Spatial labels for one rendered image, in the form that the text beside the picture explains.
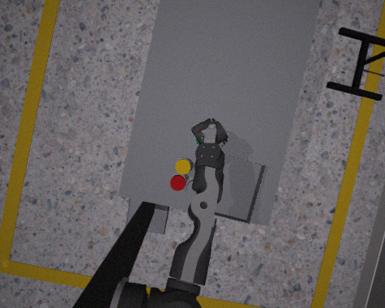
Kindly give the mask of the clear bottle with grey cap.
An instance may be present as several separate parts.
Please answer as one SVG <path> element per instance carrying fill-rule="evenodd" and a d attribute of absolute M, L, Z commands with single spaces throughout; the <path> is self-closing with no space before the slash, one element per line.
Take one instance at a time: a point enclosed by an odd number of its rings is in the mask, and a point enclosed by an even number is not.
<path fill-rule="evenodd" d="M 192 189 L 193 180 L 194 180 L 194 176 L 189 177 L 186 180 L 186 188 L 187 188 L 187 191 L 190 195 L 197 195 L 197 193 Z"/>

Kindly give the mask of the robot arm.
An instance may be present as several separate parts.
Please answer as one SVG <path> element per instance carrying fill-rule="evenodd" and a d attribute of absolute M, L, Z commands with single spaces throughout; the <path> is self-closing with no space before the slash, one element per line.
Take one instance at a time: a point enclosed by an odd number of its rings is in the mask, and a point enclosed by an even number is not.
<path fill-rule="evenodd" d="M 189 219 L 194 222 L 194 231 L 175 250 L 169 273 L 173 278 L 168 278 L 164 292 L 151 287 L 148 296 L 146 284 L 132 283 L 130 278 L 123 277 L 115 289 L 110 308 L 201 308 L 196 300 L 201 287 L 196 284 L 205 285 L 207 279 L 216 227 L 214 215 L 223 192 L 226 160 L 221 142 L 229 136 L 218 121 L 201 132 L 203 143 L 195 151 L 192 184 L 197 195 L 187 210 Z"/>

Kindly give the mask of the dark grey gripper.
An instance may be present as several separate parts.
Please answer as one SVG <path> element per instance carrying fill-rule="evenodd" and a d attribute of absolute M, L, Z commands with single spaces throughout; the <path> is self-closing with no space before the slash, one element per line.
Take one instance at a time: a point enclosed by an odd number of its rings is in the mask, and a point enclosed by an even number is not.
<path fill-rule="evenodd" d="M 209 118 L 204 122 L 199 123 L 198 125 L 191 128 L 193 134 L 195 135 L 196 139 L 198 140 L 199 144 L 203 143 L 203 137 L 202 130 L 206 129 L 210 124 L 215 123 L 216 120 L 213 118 L 212 120 Z M 228 140 L 224 140 L 222 143 L 222 146 L 225 145 L 225 142 L 228 142 Z"/>

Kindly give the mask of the clear glass bottle with yellow cap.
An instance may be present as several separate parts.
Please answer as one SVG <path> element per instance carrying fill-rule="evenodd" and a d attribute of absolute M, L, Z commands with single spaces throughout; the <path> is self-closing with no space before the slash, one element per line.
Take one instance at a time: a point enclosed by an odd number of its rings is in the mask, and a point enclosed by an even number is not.
<path fill-rule="evenodd" d="M 190 162 L 185 157 L 181 157 L 176 161 L 175 169 L 180 174 L 187 174 L 190 171 Z"/>

